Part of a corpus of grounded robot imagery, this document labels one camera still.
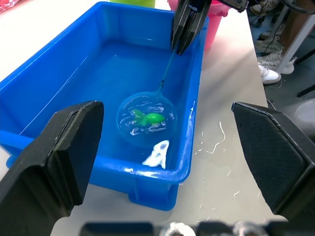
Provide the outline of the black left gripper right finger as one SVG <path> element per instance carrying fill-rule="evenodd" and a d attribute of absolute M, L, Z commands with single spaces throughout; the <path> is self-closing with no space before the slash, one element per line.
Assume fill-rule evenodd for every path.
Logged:
<path fill-rule="evenodd" d="M 285 114 L 235 102 L 231 107 L 248 168 L 274 215 L 270 236 L 315 234 L 315 144 Z"/>

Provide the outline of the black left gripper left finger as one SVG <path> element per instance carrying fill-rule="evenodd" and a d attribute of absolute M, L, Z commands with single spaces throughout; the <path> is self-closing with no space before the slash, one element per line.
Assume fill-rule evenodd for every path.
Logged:
<path fill-rule="evenodd" d="M 81 205 L 101 137 L 104 105 L 62 109 L 19 155 L 0 182 L 0 233 L 48 236 Z"/>

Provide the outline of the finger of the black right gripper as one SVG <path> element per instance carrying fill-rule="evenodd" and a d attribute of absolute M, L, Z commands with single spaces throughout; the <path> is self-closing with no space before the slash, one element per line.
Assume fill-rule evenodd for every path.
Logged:
<path fill-rule="evenodd" d="M 189 0 L 190 16 L 184 36 L 184 47 L 181 51 L 176 50 L 178 55 L 182 55 L 200 33 L 210 9 L 211 2 L 211 0 Z"/>
<path fill-rule="evenodd" d="M 171 50 L 183 49 L 184 36 L 190 16 L 189 0 L 180 0 L 172 22 Z"/>

